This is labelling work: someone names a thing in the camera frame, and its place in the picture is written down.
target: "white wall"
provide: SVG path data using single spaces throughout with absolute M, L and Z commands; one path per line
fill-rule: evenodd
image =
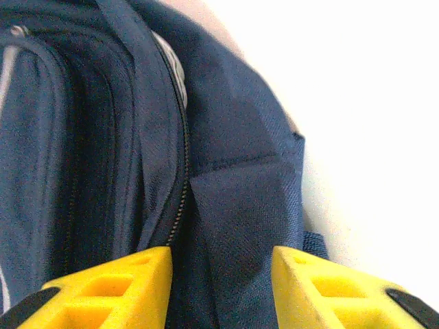
M 331 259 L 439 309 L 439 2 L 168 2 L 238 45 L 306 137 L 304 207 Z

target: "zipper pull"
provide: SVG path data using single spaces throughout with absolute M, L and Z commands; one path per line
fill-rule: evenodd
M 26 26 L 14 25 L 11 27 L 10 33 L 17 38 L 24 38 L 29 34 L 29 30 Z M 0 119 L 6 102 L 6 95 L 11 84 L 15 60 L 17 59 L 20 50 L 20 47 L 14 45 L 7 46 L 3 50 L 3 65 L 1 67 L 0 75 Z

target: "navy fabric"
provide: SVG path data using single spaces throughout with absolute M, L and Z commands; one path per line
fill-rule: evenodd
M 68 9 L 62 6 L 64 2 L 78 4 L 26 4 L 66 16 L 70 13 L 81 24 L 117 36 L 134 61 L 133 76 L 126 79 L 134 84 L 132 102 L 139 111 L 126 119 L 126 125 L 134 121 L 136 134 L 116 140 L 115 147 L 118 149 L 121 143 L 121 149 L 129 149 L 135 156 L 126 173 L 130 179 L 124 181 L 125 185 L 116 180 L 112 187 L 116 195 L 120 196 L 120 191 L 132 195 L 132 205 L 106 226 L 114 231 L 109 235 L 117 250 L 106 248 L 107 252 L 95 261 L 160 244 L 159 239 L 154 240 L 154 228 L 158 222 L 174 220 L 170 209 L 178 200 L 166 198 L 173 195 L 167 175 L 174 177 L 181 170 L 176 159 L 183 147 L 183 123 L 173 112 L 170 100 L 174 96 L 168 88 L 171 81 L 163 66 L 157 64 L 160 59 L 149 36 L 151 27 L 182 62 L 188 95 L 191 190 L 172 249 L 174 276 L 167 326 L 277 328 L 270 280 L 272 248 L 285 245 L 327 256 L 321 237 L 304 231 L 300 194 L 303 138 L 291 132 L 282 108 L 264 81 L 183 15 L 150 0 L 81 1 L 87 7 Z M 20 7 L 19 1 L 6 5 Z M 153 92 L 143 95 L 146 86 Z M 127 139 L 130 144 L 125 147 Z M 116 159 L 119 168 L 126 158 Z M 136 202 L 141 196 L 139 189 L 145 198 L 141 206 Z M 87 229 L 78 229 L 83 235 L 77 239 L 87 234 L 87 225 L 94 220 L 87 216 L 93 213 L 86 205 L 84 202 L 82 227 Z M 133 221 L 139 210 L 139 221 Z M 93 227 L 96 241 L 106 238 L 99 222 Z M 96 243 L 90 247 L 85 243 L 80 252 L 99 253 L 98 249 Z M 14 257 L 12 247 L 8 247 L 8 255 Z M 6 266 L 10 267 L 9 278 L 20 267 L 11 259 L 7 259 Z M 83 266 L 90 264 L 81 260 L 71 270 Z M 17 284 L 10 283 L 10 289 L 16 299 L 22 296 Z

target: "yellow plastic piece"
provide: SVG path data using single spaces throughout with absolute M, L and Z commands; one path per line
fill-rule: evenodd
M 50 281 L 61 291 L 19 328 L 163 329 L 171 277 L 171 250 L 155 247 Z
M 280 329 L 421 329 L 387 296 L 400 286 L 288 247 L 275 247 L 272 286 Z

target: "backpack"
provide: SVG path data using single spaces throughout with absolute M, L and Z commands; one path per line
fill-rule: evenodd
M 305 232 L 303 138 L 246 64 L 149 0 L 0 0 L 3 307 L 171 246 L 168 328 L 277 328 L 272 248 Z

